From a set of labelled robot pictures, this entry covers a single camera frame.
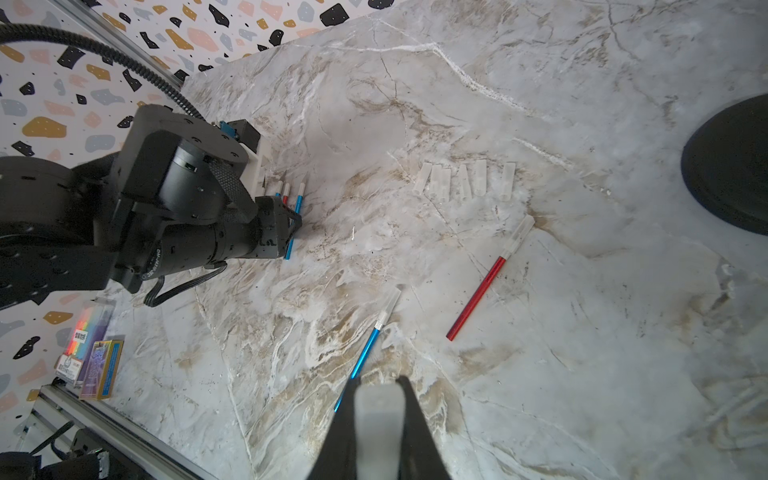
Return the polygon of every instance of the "marble table surface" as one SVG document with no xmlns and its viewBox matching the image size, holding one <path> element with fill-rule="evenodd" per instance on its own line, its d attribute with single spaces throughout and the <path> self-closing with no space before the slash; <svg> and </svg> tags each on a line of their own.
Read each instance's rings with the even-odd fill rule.
<svg viewBox="0 0 768 480">
<path fill-rule="evenodd" d="M 188 78 L 209 121 L 270 139 L 269 184 L 309 173 L 304 225 L 290 260 L 160 309 L 115 289 L 113 405 L 221 478 L 302 478 L 403 283 L 362 379 L 411 379 L 453 478 L 761 478 L 768 238 L 700 207 L 679 162 L 768 90 L 765 25 L 761 0 L 415 0 Z M 480 159 L 488 194 L 462 201 Z M 412 193 L 424 161 L 448 202 Z"/>
</svg>

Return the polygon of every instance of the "black round base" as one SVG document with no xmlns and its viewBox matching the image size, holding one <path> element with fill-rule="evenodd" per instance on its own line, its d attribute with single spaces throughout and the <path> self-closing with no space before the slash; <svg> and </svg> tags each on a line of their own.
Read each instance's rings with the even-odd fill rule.
<svg viewBox="0 0 768 480">
<path fill-rule="evenodd" d="M 683 181 L 712 214 L 768 235 L 768 94 L 728 107 L 683 149 Z"/>
</svg>

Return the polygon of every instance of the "red marker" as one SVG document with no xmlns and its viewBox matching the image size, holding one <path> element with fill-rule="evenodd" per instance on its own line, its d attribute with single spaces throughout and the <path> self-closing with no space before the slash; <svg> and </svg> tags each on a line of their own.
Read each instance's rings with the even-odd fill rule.
<svg viewBox="0 0 768 480">
<path fill-rule="evenodd" d="M 290 193 L 290 184 L 286 182 L 283 185 L 283 203 L 288 204 L 288 194 Z"/>
<path fill-rule="evenodd" d="M 445 336 L 447 339 L 453 341 L 453 339 L 456 338 L 456 334 L 458 334 L 458 331 L 462 329 L 464 322 L 467 321 L 469 316 L 472 314 L 472 311 L 480 302 L 482 296 L 485 295 L 485 291 L 488 290 L 488 287 L 490 287 L 491 283 L 493 283 L 493 279 L 496 278 L 498 271 L 502 269 L 507 259 L 520 247 L 520 244 L 523 243 L 525 236 L 528 235 L 529 231 L 531 231 L 533 223 L 533 217 L 526 215 L 518 227 L 515 228 L 515 231 L 512 233 L 512 237 L 504 247 L 504 251 L 502 251 L 502 254 L 498 259 L 496 259 L 496 263 L 493 264 L 488 272 L 488 275 L 485 276 L 482 283 L 480 283 L 480 286 L 475 291 L 475 294 L 472 295 L 471 299 L 469 299 L 467 306 L 464 307 L 461 314 L 458 316 L 458 319 L 456 319 L 456 321 L 453 323 L 453 326 L 448 331 L 448 334 Z"/>
</svg>

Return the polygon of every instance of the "terrazzo wallpaper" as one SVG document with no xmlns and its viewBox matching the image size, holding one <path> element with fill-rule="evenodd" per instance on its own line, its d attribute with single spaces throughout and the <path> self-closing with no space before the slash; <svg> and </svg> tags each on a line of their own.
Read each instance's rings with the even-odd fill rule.
<svg viewBox="0 0 768 480">
<path fill-rule="evenodd" d="M 26 302 L 0 312 L 0 452 L 20 445 L 40 387 L 53 381 L 86 298 L 56 292 L 40 306 Z"/>
<path fill-rule="evenodd" d="M 87 35 L 47 0 L 0 2 L 0 22 Z M 25 41 L 0 45 L 0 53 L 0 156 L 73 167 L 119 150 L 138 105 L 174 106 L 125 67 L 77 48 Z"/>
<path fill-rule="evenodd" d="M 306 37 L 395 0 L 83 0 L 162 67 L 188 75 Z"/>
</svg>

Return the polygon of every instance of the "product box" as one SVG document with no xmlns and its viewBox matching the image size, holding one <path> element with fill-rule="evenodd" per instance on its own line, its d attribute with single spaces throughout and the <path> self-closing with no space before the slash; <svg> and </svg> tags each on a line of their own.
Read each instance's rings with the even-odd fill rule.
<svg viewBox="0 0 768 480">
<path fill-rule="evenodd" d="M 114 302 L 110 300 L 97 298 L 83 302 L 69 345 L 56 362 L 57 376 L 75 385 L 83 381 L 91 349 L 95 342 L 104 339 L 113 312 Z"/>
<path fill-rule="evenodd" d="M 94 342 L 91 358 L 85 368 L 80 400 L 101 400 L 112 396 L 114 377 L 118 373 L 123 340 Z"/>
</svg>

